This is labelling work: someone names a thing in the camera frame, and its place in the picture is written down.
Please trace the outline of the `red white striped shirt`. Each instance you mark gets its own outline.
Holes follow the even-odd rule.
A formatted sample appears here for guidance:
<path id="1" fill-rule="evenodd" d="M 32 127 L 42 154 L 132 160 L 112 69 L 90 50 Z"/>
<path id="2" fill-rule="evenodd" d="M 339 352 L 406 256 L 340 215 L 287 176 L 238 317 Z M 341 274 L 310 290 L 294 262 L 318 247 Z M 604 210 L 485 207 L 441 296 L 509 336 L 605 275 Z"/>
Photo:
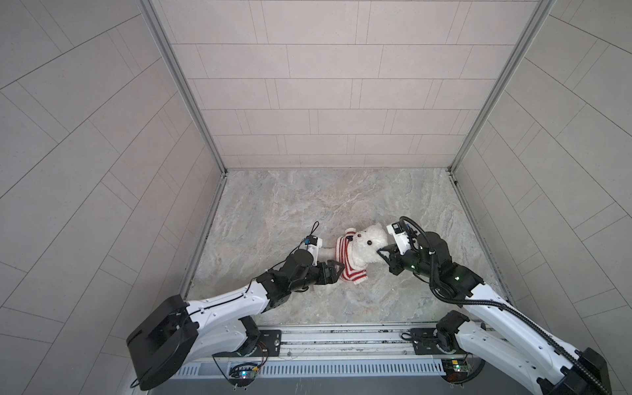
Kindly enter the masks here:
<path id="1" fill-rule="evenodd" d="M 352 266 L 352 242 L 356 235 L 357 230 L 349 228 L 344 236 L 337 239 L 334 260 L 345 266 L 340 278 L 343 281 L 358 285 L 366 281 L 368 276 L 365 269 L 355 269 Z"/>

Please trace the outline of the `white plush teddy bear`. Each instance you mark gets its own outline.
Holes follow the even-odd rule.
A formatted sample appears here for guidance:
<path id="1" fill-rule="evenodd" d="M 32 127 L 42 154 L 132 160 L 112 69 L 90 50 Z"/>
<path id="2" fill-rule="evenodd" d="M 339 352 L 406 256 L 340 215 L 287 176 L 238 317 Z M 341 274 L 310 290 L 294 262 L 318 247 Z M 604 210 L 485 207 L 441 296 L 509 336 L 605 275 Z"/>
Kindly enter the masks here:
<path id="1" fill-rule="evenodd" d="M 372 263 L 379 263 L 382 258 L 377 251 L 388 245 L 388 234 L 380 224 L 370 225 L 364 230 L 357 230 L 352 242 L 352 266 L 355 269 L 367 269 Z M 319 250 L 319 261 L 334 260 L 336 242 L 333 247 Z"/>

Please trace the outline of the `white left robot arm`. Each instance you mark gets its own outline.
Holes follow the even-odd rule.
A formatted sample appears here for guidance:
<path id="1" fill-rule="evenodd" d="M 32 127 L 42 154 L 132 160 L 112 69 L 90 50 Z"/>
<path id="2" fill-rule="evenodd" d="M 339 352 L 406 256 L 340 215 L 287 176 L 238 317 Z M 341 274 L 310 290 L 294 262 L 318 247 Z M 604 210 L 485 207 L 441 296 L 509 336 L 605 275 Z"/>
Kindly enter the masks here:
<path id="1" fill-rule="evenodd" d="M 336 283 L 344 269 L 342 263 L 317 262 L 308 250 L 296 250 L 280 268 L 235 291 L 200 301 L 168 297 L 126 340 L 137 376 L 133 387 L 151 390 L 183 365 L 218 353 L 250 354 L 260 336 L 253 316 L 284 304 L 294 292 Z"/>

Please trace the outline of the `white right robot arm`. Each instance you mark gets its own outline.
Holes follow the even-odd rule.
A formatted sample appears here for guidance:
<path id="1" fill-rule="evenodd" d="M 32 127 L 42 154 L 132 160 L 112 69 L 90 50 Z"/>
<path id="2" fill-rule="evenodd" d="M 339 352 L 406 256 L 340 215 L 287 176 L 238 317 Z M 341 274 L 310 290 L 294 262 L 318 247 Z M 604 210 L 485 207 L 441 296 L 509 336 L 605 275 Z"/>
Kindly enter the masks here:
<path id="1" fill-rule="evenodd" d="M 403 218 L 388 225 L 392 245 L 379 253 L 390 273 L 427 281 L 452 304 L 436 325 L 442 352 L 461 350 L 502 370 L 533 394 L 610 394 L 607 362 L 594 349 L 564 342 L 505 301 L 471 269 L 455 263 L 447 243 Z"/>

